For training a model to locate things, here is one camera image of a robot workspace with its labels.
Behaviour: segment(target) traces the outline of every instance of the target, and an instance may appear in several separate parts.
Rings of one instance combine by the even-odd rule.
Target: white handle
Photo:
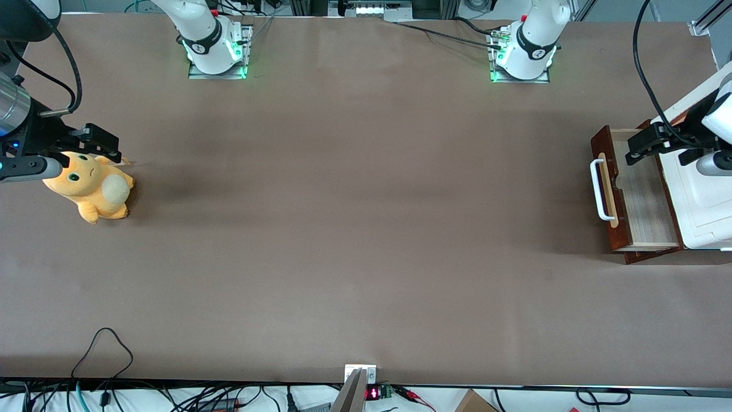
[[[590,163],[590,174],[592,175],[592,188],[595,192],[595,204],[597,205],[597,215],[604,221],[614,221],[613,216],[608,216],[602,207],[602,188],[600,187],[600,176],[597,173],[597,165],[604,162],[605,159],[595,159]]]

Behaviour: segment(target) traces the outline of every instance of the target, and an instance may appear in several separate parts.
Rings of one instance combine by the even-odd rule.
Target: table
[[[60,29],[84,84],[67,122],[119,136],[138,193],[91,226],[41,182],[0,188],[0,375],[67,376],[107,325],[128,377],[732,384],[728,255],[623,266],[595,213],[589,139],[654,116],[630,23],[567,26],[548,85],[375,19],[277,18],[244,81],[187,80],[165,16]],[[714,72],[682,23],[640,43],[662,106]],[[72,80],[55,40],[26,56]],[[80,374],[125,361],[107,336]]]

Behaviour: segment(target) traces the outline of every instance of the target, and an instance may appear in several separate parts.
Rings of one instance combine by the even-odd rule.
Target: plush toy ear
[[[43,184],[46,185],[47,188],[51,189],[52,191],[58,192],[56,190],[56,182],[53,181],[53,179],[43,179]]]

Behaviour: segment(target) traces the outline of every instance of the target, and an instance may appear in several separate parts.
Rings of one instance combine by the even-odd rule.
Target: yellow plush toy
[[[53,179],[44,179],[49,189],[79,206],[84,220],[96,224],[99,217],[126,218],[130,212],[124,202],[135,180],[121,172],[104,156],[96,158],[76,152],[64,152],[69,167]]]

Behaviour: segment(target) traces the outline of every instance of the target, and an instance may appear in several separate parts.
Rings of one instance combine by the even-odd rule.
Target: wooden drawer
[[[591,140],[597,213],[606,222],[610,250],[625,253],[626,263],[683,248],[658,158],[625,163],[627,140],[638,131],[605,126]]]

